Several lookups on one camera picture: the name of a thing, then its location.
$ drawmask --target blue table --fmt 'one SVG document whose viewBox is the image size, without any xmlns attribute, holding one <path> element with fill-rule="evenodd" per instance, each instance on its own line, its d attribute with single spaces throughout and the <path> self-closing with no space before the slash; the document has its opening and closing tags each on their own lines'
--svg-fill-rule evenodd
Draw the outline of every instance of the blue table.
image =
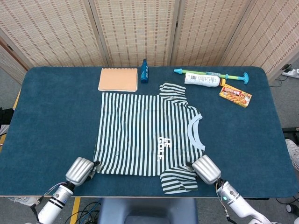
<svg viewBox="0 0 299 224">
<path fill-rule="evenodd" d="M 150 67 L 149 83 L 136 94 L 158 94 L 159 85 L 184 85 L 173 67 Z M 256 67 L 185 67 L 242 76 L 227 83 L 253 95 L 247 108 L 219 97 L 220 88 L 185 85 L 199 109 L 200 139 L 222 178 L 244 197 L 287 197 L 298 191 L 284 136 L 264 71 Z M 78 156 L 93 159 L 99 130 L 101 67 L 40 67 L 25 76 L 19 103 L 0 154 L 0 195 L 42 195 L 65 181 Z M 170 196 L 215 196 L 213 186 Z M 169 196 L 160 177 L 95 175 L 75 188 L 77 196 Z"/>
</svg>

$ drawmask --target power strip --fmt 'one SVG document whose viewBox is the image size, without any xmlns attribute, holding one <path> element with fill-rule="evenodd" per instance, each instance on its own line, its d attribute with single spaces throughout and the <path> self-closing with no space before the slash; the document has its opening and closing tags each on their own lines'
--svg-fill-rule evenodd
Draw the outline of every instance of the power strip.
<svg viewBox="0 0 299 224">
<path fill-rule="evenodd" d="M 292 69 L 289 72 L 283 72 L 282 73 L 283 76 L 289 76 L 289 77 L 293 77 L 293 78 L 299 78 L 299 69 Z"/>
</svg>

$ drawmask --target printed logo on shirt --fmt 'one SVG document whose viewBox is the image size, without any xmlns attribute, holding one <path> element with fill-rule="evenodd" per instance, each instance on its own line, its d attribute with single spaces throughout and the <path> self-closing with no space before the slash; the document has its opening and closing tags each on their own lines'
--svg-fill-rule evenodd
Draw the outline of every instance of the printed logo on shirt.
<svg viewBox="0 0 299 224">
<path fill-rule="evenodd" d="M 159 137 L 158 138 L 158 160 L 164 159 L 165 149 L 170 149 L 171 139 Z"/>
</svg>

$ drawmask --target spiral notepad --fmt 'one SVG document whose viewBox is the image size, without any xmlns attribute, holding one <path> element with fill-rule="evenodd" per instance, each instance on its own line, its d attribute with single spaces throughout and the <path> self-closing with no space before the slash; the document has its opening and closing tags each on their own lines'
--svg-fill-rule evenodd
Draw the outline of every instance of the spiral notepad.
<svg viewBox="0 0 299 224">
<path fill-rule="evenodd" d="M 100 74 L 100 91 L 137 91 L 137 69 L 103 68 Z"/>
</svg>

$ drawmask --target plastic bottle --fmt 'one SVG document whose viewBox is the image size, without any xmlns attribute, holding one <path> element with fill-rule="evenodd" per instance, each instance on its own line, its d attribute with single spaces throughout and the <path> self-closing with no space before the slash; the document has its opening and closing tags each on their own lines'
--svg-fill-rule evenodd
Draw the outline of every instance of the plastic bottle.
<svg viewBox="0 0 299 224">
<path fill-rule="evenodd" d="M 225 79 L 212 75 L 197 75 L 193 73 L 186 73 L 185 84 L 204 85 L 207 87 L 224 86 Z"/>
<path fill-rule="evenodd" d="M 146 63 L 146 59 L 144 59 L 141 66 L 141 83 L 148 83 L 148 82 L 149 82 L 149 68 L 148 68 L 148 64 Z"/>
</svg>

